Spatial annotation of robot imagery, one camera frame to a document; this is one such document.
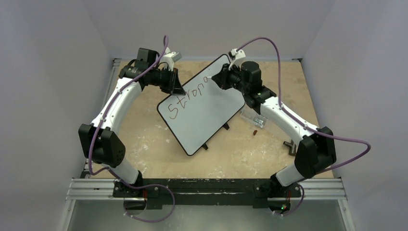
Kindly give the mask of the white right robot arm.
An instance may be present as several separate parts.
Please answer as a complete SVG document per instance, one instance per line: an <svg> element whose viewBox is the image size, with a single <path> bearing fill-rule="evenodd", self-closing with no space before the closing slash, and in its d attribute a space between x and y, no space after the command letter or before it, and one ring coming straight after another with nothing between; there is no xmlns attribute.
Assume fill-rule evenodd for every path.
<svg viewBox="0 0 408 231"><path fill-rule="evenodd" d="M312 178L336 161L334 140L330 138L333 132L328 127L318 128L292 114L279 101L277 94L263 85L261 77L258 63L247 61L241 67L223 64L211 80L223 90L238 90L246 105L274 122L296 145L293 164L270 177L271 192L281 196L291 184Z"/></svg>

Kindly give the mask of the white whiteboard black frame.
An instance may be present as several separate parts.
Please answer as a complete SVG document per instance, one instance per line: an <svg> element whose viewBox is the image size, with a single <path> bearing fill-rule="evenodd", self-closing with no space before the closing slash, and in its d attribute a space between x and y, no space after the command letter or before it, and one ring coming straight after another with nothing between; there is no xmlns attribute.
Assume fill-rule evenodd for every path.
<svg viewBox="0 0 408 231"><path fill-rule="evenodd" d="M239 91L222 90L206 78L228 63L227 55L217 57L182 85L185 95L167 96L157 105L157 112L188 156L204 147L245 105Z"/></svg>

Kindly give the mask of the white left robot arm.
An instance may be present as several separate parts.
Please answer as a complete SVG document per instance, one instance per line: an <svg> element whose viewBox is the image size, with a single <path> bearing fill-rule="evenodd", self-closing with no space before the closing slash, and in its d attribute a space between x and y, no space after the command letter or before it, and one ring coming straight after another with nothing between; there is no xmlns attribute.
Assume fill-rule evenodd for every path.
<svg viewBox="0 0 408 231"><path fill-rule="evenodd" d="M120 70L115 90L99 115L78 129L91 175L98 174L92 170L92 164L99 164L125 184L125 191L130 196L142 194L142 174L125 158L126 148L118 137L119 129L131 105L146 86L157 86L169 95L185 95L178 69L174 67L181 57L179 52L169 48L163 53L140 48L137 58Z"/></svg>

